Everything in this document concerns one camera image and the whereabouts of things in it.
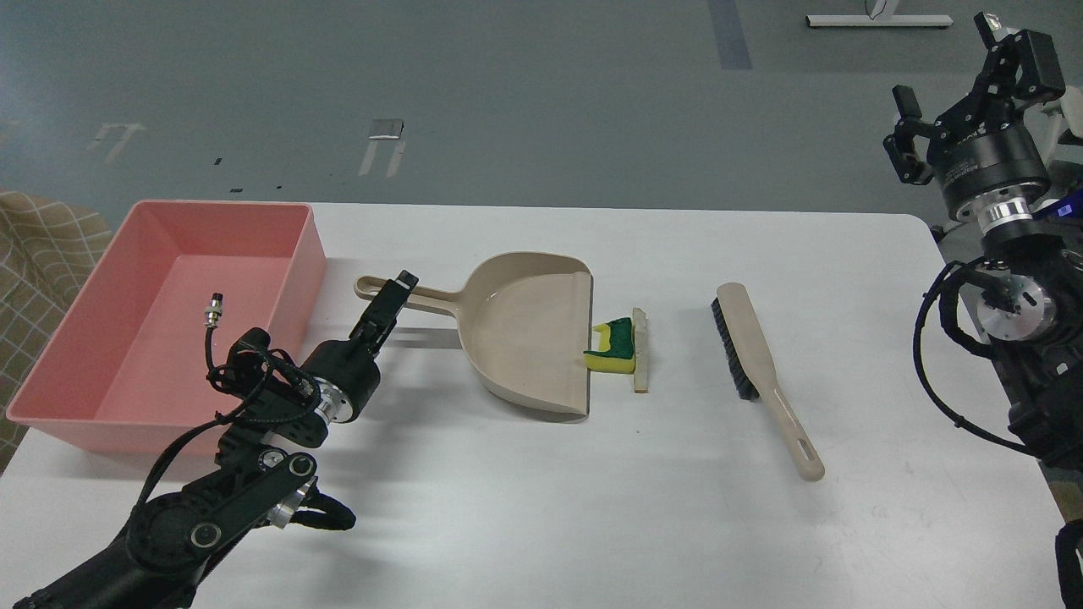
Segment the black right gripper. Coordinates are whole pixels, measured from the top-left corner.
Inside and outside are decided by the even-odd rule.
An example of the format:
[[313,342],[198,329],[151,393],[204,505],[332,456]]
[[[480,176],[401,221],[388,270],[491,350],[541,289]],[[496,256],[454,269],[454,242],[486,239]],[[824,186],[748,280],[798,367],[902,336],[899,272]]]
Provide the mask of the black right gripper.
[[[937,181],[948,218],[970,222],[981,198],[1022,197],[1032,204],[1051,189],[1045,163],[1025,127],[1025,109],[1057,101],[1067,85],[1049,34],[1015,30],[999,16],[979,12],[975,27],[986,46],[976,77],[974,107],[952,107],[926,121],[910,86],[891,89],[898,113],[893,132],[882,140],[902,184]],[[929,143],[926,159],[916,141]]]

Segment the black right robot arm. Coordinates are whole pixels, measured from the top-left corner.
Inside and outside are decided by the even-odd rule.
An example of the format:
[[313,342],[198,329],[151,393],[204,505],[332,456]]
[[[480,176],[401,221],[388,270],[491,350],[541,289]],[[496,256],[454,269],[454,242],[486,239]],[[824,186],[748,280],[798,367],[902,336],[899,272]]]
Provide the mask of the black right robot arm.
[[[1046,154],[1025,126],[1030,107],[1070,118],[1078,89],[1064,82],[1051,35],[1002,27],[986,12],[974,21],[987,53],[970,92],[928,121],[914,91],[893,86],[898,119],[882,143],[902,184],[936,182],[948,216],[980,231],[980,257],[950,261],[925,291],[912,357],[918,381],[955,427],[1079,472],[1080,180],[1052,197]],[[923,362],[932,309],[953,344],[999,371],[1012,439],[967,420],[932,390]]]

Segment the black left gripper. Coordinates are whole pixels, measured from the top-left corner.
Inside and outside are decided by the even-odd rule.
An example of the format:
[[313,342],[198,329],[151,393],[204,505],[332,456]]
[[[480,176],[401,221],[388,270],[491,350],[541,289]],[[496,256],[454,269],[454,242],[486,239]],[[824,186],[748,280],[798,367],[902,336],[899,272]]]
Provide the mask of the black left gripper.
[[364,309],[349,340],[317,344],[302,364],[302,370],[316,378],[319,386],[319,411],[326,420],[356,420],[371,400],[382,381],[376,355],[395,327],[405,295],[412,294],[418,282],[407,270],[386,281]]

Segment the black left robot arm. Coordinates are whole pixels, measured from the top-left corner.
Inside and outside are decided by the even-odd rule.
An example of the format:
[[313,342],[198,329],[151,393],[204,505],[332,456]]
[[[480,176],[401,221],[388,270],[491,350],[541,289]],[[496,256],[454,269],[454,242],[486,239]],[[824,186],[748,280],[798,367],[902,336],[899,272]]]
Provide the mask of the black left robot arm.
[[330,425],[356,420],[382,380],[376,358],[418,280],[387,280],[345,339],[305,362],[255,327],[206,381],[239,399],[155,459],[105,550],[16,601],[19,608],[190,608],[198,587],[255,529],[351,529],[355,513],[321,493],[312,454]]

